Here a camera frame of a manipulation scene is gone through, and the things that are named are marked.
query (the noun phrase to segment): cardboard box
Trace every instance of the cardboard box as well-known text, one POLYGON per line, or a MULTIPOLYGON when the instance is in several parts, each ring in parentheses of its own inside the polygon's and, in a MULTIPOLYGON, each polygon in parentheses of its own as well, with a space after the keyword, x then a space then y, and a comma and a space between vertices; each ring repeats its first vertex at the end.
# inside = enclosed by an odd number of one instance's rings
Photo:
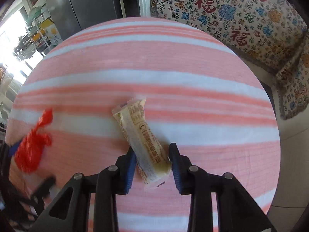
POLYGON ((52 45, 58 45, 60 43, 63 42, 62 38, 57 38, 57 39, 54 39, 54 40, 50 40, 50 42, 52 43, 52 45))
POLYGON ((43 21, 40 24, 40 27, 44 29, 50 41, 61 38, 61 35, 59 34, 55 24, 50 19, 46 19, 45 21, 43 21))

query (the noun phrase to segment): red candy wrapper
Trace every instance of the red candy wrapper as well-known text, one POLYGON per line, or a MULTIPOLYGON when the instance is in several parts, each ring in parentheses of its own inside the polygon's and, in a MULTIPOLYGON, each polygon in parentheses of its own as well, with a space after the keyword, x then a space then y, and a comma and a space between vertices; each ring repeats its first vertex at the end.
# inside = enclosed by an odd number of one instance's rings
POLYGON ((15 162, 18 168, 25 173, 32 173, 38 169, 44 146, 52 144, 52 138, 47 133, 37 133, 38 129, 50 124, 53 120, 53 110, 45 110, 39 118, 35 128, 23 138, 17 152, 15 162))

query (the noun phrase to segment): wrapped food bar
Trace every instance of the wrapped food bar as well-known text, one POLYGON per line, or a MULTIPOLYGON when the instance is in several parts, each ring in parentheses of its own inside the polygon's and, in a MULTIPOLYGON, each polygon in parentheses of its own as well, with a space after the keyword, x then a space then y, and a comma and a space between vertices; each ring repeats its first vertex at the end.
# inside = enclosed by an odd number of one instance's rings
POLYGON ((148 188, 164 182, 171 171, 171 162, 146 122, 145 102, 146 99, 132 99, 116 107, 112 114, 136 154, 138 171, 148 188))

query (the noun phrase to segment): refrigerator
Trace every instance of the refrigerator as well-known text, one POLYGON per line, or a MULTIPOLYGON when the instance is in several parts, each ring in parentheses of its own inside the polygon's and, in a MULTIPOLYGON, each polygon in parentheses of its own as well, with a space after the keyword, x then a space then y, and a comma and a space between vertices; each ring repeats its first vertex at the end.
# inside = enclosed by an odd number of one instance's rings
POLYGON ((120 0, 46 0, 63 40, 98 23, 122 18, 120 0))

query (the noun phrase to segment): striped tablecloth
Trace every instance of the striped tablecloth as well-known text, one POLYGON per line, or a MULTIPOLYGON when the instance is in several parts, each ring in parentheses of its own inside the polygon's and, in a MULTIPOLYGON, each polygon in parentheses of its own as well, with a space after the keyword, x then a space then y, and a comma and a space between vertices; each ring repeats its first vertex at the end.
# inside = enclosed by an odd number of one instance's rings
MULTIPOLYGON (((145 115, 163 146, 207 172, 233 173, 267 212, 279 175, 275 115, 257 78, 226 46, 190 26, 153 18, 109 21, 83 30, 53 49, 18 94, 6 142, 20 140, 52 107, 46 128, 53 144, 39 170, 23 176, 28 189, 54 174, 61 188, 76 172, 100 172, 128 144, 111 110, 147 97, 145 115)), ((16 166, 13 175, 21 175, 16 166)), ((117 196, 120 231, 186 231, 190 196, 180 196, 172 175, 144 190, 135 174, 127 196, 117 196)), ((94 198, 90 208, 92 229, 94 198)))

